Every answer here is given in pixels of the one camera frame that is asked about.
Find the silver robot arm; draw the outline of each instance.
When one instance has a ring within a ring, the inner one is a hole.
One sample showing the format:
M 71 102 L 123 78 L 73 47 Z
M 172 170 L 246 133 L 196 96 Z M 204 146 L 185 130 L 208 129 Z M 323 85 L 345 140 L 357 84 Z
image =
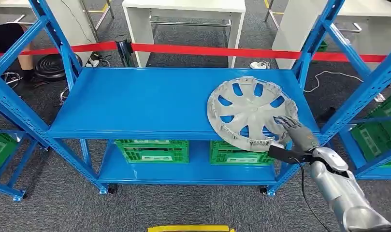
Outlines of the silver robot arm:
M 365 198 L 346 162 L 332 149 L 317 147 L 310 166 L 312 179 L 334 212 L 343 232 L 391 232 L 391 223 Z
M 312 131 L 298 120 L 280 116 L 275 121 L 285 128 L 295 149 L 271 146 L 268 156 L 287 163 L 310 163 L 312 179 L 334 212 L 341 231 L 391 232 L 391 223 L 371 207 L 348 164 L 335 151 L 320 147 Z

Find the yellow floor marking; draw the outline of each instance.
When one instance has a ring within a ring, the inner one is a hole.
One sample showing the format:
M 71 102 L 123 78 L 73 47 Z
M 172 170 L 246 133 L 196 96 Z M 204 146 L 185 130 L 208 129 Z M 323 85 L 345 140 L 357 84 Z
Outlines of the yellow floor marking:
M 107 7 L 108 7 L 108 3 L 106 3 L 106 4 L 103 6 L 103 9 L 101 10 L 101 12 L 104 13 L 104 11 L 107 9 Z
M 266 8 L 268 9 L 269 8 L 268 0 L 263 0 L 263 2 L 265 3 Z M 272 12 L 272 13 L 274 13 L 274 15 L 283 15 L 284 14 L 283 12 Z
M 147 232 L 173 232 L 173 231 L 219 231 L 229 232 L 228 226 L 205 226 L 205 225 L 189 225 L 189 226 L 156 226 L 148 228 Z

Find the red barrier tape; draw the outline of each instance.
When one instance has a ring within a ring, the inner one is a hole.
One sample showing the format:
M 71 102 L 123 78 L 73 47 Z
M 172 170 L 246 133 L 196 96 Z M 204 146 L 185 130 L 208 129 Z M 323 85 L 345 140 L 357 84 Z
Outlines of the red barrier tape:
M 299 59 L 301 52 L 290 51 L 272 51 L 260 49 L 233 49 L 221 47 L 200 47 L 200 46 L 182 46 L 182 45 L 165 45 L 165 44 L 143 44 L 132 43 L 133 51 L 135 52 L 153 52 L 166 54 L 181 54 L 181 55 L 201 55 L 201 56 L 235 56 L 235 57 L 249 57 L 249 58 L 285 58 L 285 59 Z M 73 46 L 73 52 L 89 52 L 89 51 L 112 51 L 116 50 L 116 43 L 113 41 L 103 43 L 92 43 L 86 45 Z M 34 50 L 22 52 L 21 55 L 48 55 L 57 54 L 55 48 Z M 386 56 L 381 55 L 360 55 L 365 62 L 382 62 Z M 348 62 L 348 58 L 343 53 L 318 52 L 315 54 L 313 60 L 318 61 L 337 61 Z

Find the blue shelf surface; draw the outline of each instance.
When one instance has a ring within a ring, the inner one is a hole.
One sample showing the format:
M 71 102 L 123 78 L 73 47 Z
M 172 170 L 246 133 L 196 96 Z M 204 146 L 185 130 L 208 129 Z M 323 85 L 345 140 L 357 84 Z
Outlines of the blue shelf surface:
M 357 177 L 358 180 L 391 180 L 391 167 L 380 167 Z
M 224 81 L 254 76 L 273 82 L 298 106 L 300 120 L 319 128 L 291 70 L 84 68 L 56 120 L 55 138 L 220 140 L 207 100 Z
M 188 164 L 127 163 L 120 150 L 109 144 L 99 181 L 111 184 L 273 185 L 270 166 L 225 166 L 209 163 L 209 142 L 190 141 Z

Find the wheel cover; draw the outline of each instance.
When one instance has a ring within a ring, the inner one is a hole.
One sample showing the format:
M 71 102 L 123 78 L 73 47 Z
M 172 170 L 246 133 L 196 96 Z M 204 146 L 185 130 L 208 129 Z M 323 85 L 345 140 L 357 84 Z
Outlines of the wheel cover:
M 268 151 L 274 141 L 289 140 L 274 117 L 297 118 L 297 112 L 295 102 L 281 87 L 252 76 L 222 83 L 211 93 L 207 103 L 208 120 L 215 132 L 229 144 L 247 151 Z M 264 127 L 278 139 L 265 136 Z

